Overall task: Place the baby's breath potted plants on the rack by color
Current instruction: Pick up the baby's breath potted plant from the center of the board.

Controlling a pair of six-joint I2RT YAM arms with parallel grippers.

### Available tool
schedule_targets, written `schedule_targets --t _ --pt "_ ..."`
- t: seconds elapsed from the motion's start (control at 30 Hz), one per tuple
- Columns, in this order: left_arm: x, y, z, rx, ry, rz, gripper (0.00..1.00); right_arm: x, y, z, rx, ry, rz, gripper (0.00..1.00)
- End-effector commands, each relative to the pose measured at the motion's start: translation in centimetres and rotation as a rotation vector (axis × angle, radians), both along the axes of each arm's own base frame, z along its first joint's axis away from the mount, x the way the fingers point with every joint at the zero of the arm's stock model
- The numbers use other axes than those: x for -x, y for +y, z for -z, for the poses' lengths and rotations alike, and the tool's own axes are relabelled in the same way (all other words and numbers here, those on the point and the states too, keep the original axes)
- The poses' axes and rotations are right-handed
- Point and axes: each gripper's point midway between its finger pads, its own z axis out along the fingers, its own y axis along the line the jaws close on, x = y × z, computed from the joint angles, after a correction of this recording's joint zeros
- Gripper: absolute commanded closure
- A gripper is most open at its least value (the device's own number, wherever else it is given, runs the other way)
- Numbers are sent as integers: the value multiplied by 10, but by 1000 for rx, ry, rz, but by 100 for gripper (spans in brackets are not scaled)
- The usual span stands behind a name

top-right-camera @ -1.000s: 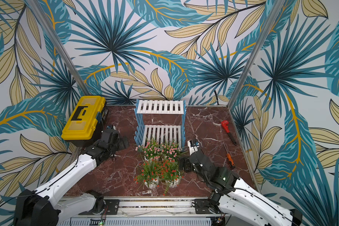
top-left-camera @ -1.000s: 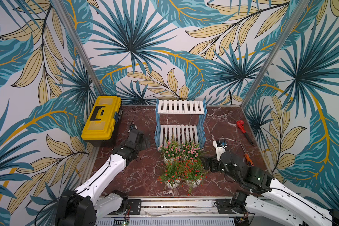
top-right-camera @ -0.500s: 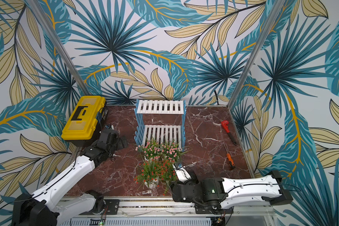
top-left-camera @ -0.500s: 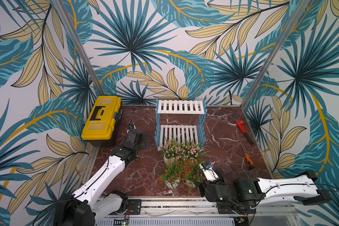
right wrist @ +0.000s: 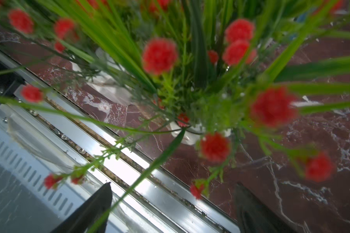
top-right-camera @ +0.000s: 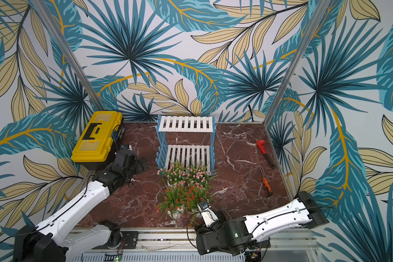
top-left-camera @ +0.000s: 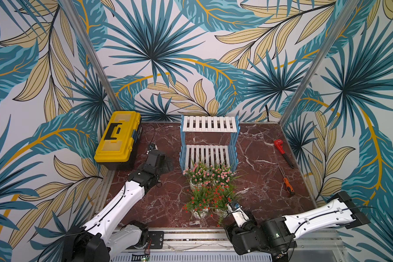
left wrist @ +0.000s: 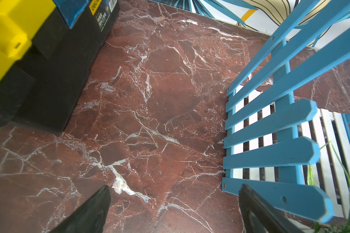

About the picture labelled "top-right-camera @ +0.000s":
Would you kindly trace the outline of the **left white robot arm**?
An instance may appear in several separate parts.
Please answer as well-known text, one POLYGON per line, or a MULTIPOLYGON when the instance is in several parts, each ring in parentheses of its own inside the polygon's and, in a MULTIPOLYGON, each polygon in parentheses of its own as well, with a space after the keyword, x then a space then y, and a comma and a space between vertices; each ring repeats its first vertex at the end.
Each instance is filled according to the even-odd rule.
POLYGON ((118 249, 124 237, 120 227, 107 220, 74 236, 69 234, 94 207, 147 169, 146 158, 129 149, 119 151, 115 160, 92 176, 85 189, 63 208, 38 225, 24 226, 18 231, 13 261, 68 262, 95 247, 118 249))

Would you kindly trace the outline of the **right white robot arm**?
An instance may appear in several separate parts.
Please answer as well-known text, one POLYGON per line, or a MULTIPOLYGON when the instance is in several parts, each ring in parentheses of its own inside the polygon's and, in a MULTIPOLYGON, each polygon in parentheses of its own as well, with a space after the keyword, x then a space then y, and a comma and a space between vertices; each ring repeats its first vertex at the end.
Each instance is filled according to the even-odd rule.
POLYGON ((259 249, 270 236, 287 228, 306 226, 314 229, 329 223, 324 209, 310 193, 302 191, 279 208, 226 220, 222 212, 213 211, 204 199, 198 204, 198 213, 204 223, 194 228, 196 249, 200 255, 212 252, 238 255, 248 249, 259 249))

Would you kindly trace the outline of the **pink flower pot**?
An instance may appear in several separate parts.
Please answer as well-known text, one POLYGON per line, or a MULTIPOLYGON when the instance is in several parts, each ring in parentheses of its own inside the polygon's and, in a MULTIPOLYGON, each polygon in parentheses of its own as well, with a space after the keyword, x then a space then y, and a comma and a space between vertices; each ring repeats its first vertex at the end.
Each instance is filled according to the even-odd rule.
POLYGON ((197 188, 209 188, 213 173, 206 165, 191 165, 186 168, 186 182, 197 188))
POLYGON ((185 186, 187 183, 188 172, 180 162, 171 163, 165 169, 159 169, 157 174, 162 177, 169 187, 185 186))

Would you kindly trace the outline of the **red flower pot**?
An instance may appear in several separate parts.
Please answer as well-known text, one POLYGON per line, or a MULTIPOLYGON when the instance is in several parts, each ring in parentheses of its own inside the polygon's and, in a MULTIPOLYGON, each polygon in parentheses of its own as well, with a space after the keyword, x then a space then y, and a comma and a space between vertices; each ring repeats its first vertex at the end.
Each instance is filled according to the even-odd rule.
POLYGON ((156 206, 159 214, 166 214, 172 219, 184 217, 187 204, 183 187, 167 187, 162 194, 162 199, 156 206))
POLYGON ((203 200, 210 200, 207 188, 203 186, 191 186, 185 190, 186 193, 186 210, 189 214, 199 211, 198 205, 203 200))

